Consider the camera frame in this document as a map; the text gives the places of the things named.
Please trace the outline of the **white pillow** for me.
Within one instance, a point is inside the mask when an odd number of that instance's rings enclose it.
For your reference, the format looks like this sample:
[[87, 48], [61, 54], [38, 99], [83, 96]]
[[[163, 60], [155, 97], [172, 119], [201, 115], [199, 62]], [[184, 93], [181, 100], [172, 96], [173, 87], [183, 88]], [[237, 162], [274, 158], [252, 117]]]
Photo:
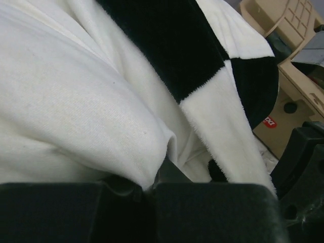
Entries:
[[148, 189], [175, 135], [63, 10], [1, 1], [1, 182]]

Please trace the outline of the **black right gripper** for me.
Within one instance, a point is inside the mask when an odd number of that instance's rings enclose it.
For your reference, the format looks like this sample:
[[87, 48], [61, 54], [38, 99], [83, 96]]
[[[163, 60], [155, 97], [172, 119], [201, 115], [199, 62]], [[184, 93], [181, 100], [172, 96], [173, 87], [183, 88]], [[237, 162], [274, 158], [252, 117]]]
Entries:
[[271, 177], [291, 242], [323, 242], [323, 123], [293, 129]]

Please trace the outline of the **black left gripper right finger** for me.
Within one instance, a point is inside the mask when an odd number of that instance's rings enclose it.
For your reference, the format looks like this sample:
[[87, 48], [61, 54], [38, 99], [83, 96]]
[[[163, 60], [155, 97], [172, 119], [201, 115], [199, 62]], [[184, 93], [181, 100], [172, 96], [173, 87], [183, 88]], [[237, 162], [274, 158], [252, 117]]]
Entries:
[[152, 196], [157, 242], [288, 242], [274, 195], [258, 184], [193, 183], [166, 159]]

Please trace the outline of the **black and white checkered pillowcase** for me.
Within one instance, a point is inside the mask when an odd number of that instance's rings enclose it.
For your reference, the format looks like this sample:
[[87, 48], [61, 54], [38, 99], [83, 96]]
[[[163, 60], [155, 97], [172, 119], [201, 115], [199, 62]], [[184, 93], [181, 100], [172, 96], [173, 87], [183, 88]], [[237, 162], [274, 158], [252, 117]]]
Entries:
[[278, 67], [263, 36], [222, 1], [99, 1], [143, 53], [209, 151], [210, 176], [275, 192], [252, 130], [272, 111]]

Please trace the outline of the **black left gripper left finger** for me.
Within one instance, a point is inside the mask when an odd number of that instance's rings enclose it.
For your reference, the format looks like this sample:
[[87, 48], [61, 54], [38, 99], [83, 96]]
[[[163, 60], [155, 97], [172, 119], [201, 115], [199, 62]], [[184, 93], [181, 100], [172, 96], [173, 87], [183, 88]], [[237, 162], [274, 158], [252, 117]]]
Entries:
[[6, 183], [1, 242], [154, 242], [154, 214], [142, 189], [118, 176], [88, 183]]

